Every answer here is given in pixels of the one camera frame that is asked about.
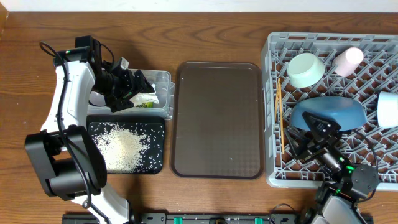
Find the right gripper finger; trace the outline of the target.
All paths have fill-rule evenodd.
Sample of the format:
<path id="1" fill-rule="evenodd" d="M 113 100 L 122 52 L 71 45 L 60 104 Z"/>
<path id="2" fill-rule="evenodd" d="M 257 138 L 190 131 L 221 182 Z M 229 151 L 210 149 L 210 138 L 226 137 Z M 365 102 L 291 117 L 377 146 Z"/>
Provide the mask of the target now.
<path id="1" fill-rule="evenodd" d="M 289 151 L 296 160 L 309 161 L 310 153 L 308 152 L 308 144 L 310 143 L 309 138 L 306 138 L 302 134 L 299 135 L 292 132 L 289 128 L 284 128 L 284 134 L 287 138 Z"/>
<path id="2" fill-rule="evenodd" d="M 302 117 L 309 127 L 315 140 L 327 140 L 335 136 L 341 126 L 330 119 L 322 118 L 309 112 L 303 112 Z"/>

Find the white tissue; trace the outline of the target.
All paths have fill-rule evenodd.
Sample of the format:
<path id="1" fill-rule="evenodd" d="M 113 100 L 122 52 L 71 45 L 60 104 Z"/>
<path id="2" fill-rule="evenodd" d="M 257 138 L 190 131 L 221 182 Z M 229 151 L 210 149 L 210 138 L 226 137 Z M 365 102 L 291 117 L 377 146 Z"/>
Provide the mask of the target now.
<path id="1" fill-rule="evenodd" d="M 138 93 L 137 95 L 133 96 L 130 99 L 130 102 L 132 102 L 136 107 L 136 105 L 140 105 L 142 103 L 147 103 L 147 102 L 153 102 L 154 105 L 159 104 L 159 99 L 155 91 L 155 93 Z"/>

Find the green yellow snack wrapper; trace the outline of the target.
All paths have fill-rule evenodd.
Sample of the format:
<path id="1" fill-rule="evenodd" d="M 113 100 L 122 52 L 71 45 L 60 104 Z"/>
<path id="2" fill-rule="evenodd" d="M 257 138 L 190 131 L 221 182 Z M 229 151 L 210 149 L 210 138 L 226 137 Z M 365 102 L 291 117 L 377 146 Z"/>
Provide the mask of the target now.
<path id="1" fill-rule="evenodd" d="M 147 102 L 147 103 L 142 103 L 140 105 L 136 105 L 137 108 L 153 108 L 154 103 L 153 102 Z"/>

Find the dark blue plate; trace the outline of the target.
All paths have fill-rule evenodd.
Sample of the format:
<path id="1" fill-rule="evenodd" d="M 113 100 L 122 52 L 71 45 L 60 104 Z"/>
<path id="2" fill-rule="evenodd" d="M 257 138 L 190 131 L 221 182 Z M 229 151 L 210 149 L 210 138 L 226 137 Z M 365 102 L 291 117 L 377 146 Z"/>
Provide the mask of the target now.
<path id="1" fill-rule="evenodd" d="M 340 131 L 357 129 L 367 121 L 362 105 L 356 100 L 342 96 L 309 98 L 293 107 L 290 114 L 290 124 L 296 128 L 309 131 L 310 128 L 302 116 L 304 112 L 337 122 L 341 127 Z"/>

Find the mint green bowl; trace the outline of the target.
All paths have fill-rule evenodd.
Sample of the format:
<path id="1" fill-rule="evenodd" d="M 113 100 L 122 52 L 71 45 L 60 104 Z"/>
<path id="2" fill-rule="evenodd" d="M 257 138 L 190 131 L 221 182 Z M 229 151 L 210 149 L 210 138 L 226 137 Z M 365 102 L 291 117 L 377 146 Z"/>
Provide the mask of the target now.
<path id="1" fill-rule="evenodd" d="M 296 55 L 289 61 L 287 76 L 295 88 L 306 88 L 316 84 L 325 73 L 325 64 L 312 53 Z"/>

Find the light blue bowl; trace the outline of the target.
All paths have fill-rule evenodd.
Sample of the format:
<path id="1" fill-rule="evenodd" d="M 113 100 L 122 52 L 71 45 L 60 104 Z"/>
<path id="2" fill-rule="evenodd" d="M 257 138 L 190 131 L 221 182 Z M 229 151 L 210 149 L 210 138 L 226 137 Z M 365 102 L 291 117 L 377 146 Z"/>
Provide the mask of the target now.
<path id="1" fill-rule="evenodd" d="M 377 122 L 383 129 L 397 126 L 397 94 L 380 92 L 377 101 Z"/>

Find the pink paper cup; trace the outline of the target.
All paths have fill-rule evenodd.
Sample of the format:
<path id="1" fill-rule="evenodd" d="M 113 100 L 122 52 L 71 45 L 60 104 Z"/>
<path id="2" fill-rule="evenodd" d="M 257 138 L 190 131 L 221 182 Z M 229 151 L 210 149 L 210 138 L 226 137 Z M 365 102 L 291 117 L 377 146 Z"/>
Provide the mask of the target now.
<path id="1" fill-rule="evenodd" d="M 363 51 L 357 47 L 350 47 L 339 54 L 332 65 L 336 65 L 335 73 L 342 77 L 350 76 L 363 61 Z"/>

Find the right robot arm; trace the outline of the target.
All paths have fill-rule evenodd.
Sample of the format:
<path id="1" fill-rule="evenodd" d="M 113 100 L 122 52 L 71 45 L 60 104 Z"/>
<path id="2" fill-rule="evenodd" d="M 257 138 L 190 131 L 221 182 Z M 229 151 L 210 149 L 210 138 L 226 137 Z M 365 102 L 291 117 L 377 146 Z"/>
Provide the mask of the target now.
<path id="1" fill-rule="evenodd" d="M 296 218 L 297 223 L 372 223 L 373 218 L 362 216 L 358 203 L 367 201 L 374 195 L 378 185 L 378 168 L 364 164 L 354 164 L 337 150 L 341 126 L 330 119 L 315 114 L 302 113 L 303 120 L 310 129 L 312 139 L 300 137 L 296 143 L 284 131 L 293 157 L 300 162 L 317 161 L 320 170 L 331 177 L 331 182 L 319 186 L 316 205 Z"/>

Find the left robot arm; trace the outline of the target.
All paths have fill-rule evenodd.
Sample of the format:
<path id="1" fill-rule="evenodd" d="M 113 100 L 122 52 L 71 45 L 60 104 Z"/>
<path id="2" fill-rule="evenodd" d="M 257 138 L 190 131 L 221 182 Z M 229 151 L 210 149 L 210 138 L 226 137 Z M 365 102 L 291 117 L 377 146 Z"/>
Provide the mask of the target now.
<path id="1" fill-rule="evenodd" d="M 25 149 L 44 192 L 81 205 L 98 223 L 138 223 L 129 201 L 107 183 L 106 164 L 86 119 L 93 91 L 117 112 L 132 108 L 133 96 L 154 88 L 140 70 L 128 68 L 125 58 L 104 61 L 104 45 L 90 35 L 77 37 L 72 49 L 39 46 L 53 57 L 57 83 L 49 115 L 39 133 L 26 137 Z"/>

